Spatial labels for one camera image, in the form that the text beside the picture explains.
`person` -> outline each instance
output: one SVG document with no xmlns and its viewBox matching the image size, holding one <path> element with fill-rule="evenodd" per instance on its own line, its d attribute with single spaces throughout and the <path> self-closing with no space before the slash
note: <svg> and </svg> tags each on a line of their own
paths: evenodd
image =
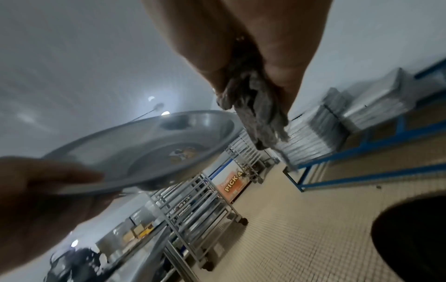
<svg viewBox="0 0 446 282">
<path fill-rule="evenodd" d="M 288 112 L 322 37 L 330 0 L 143 0 L 167 43 L 220 95 L 234 42 L 253 41 Z M 0 158 L 0 273 L 29 262 L 81 222 L 102 212 L 113 195 L 52 197 L 36 193 L 57 183 L 100 181 L 75 164 Z"/>
</svg>

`tiled floor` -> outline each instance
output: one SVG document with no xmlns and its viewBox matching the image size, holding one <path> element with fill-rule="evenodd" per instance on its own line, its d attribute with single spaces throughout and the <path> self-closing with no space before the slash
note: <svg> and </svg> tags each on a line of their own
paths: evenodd
<svg viewBox="0 0 446 282">
<path fill-rule="evenodd" d="M 429 148 L 427 163 L 446 156 L 446 139 L 419 141 L 418 145 L 389 152 L 387 161 L 407 166 L 419 161 Z M 368 157 L 368 170 L 385 162 Z M 363 160 L 335 164 L 325 175 L 357 174 Z M 194 271 L 203 282 L 393 282 L 397 275 L 381 260 L 370 239 L 372 221 L 389 205 L 427 191 L 446 187 L 446 176 L 400 178 L 300 193 L 277 165 L 262 185 L 251 184 L 234 207 L 249 225 L 234 224 L 220 239 L 224 252 L 214 271 Z"/>
</svg>

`black wheel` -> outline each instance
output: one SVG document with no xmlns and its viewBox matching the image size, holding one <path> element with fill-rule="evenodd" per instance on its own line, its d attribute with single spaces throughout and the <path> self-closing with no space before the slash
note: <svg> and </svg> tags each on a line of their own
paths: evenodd
<svg viewBox="0 0 446 282">
<path fill-rule="evenodd" d="M 248 225 L 249 221 L 246 218 L 243 217 L 242 219 L 240 219 L 239 223 L 241 225 L 243 225 L 243 226 L 246 226 L 246 225 Z"/>
<path fill-rule="evenodd" d="M 214 263 L 213 262 L 205 262 L 202 269 L 205 269 L 207 271 L 213 271 L 214 270 Z"/>
</svg>

